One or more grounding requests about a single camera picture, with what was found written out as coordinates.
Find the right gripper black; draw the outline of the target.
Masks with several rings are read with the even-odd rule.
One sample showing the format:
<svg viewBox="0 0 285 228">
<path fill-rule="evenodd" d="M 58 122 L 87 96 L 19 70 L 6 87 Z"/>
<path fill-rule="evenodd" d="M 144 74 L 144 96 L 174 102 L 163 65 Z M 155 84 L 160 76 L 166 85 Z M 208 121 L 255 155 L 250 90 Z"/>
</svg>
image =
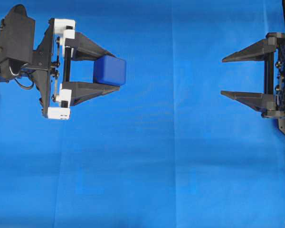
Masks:
<svg viewBox="0 0 285 228">
<path fill-rule="evenodd" d="M 268 33 L 249 47 L 222 59 L 222 62 L 265 61 L 264 92 L 231 92 L 220 94 L 260 112 L 263 118 L 285 118 L 285 33 Z"/>
</svg>

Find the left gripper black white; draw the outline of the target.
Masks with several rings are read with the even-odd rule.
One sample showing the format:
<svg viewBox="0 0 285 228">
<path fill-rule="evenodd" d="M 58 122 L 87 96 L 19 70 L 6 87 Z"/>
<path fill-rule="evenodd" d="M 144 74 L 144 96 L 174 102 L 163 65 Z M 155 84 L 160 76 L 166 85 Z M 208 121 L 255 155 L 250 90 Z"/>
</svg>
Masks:
<svg viewBox="0 0 285 228">
<path fill-rule="evenodd" d="M 42 115 L 48 119 L 68 120 L 70 106 L 92 98 L 119 91 L 119 86 L 87 82 L 66 82 L 70 75 L 72 59 L 99 59 L 115 57 L 80 32 L 75 32 L 76 22 L 71 19 L 50 19 L 44 37 L 33 51 L 33 81 L 40 92 Z M 65 46 L 67 38 L 74 39 L 72 48 Z M 62 85 L 57 85 L 60 66 L 59 53 L 65 58 Z"/>
</svg>

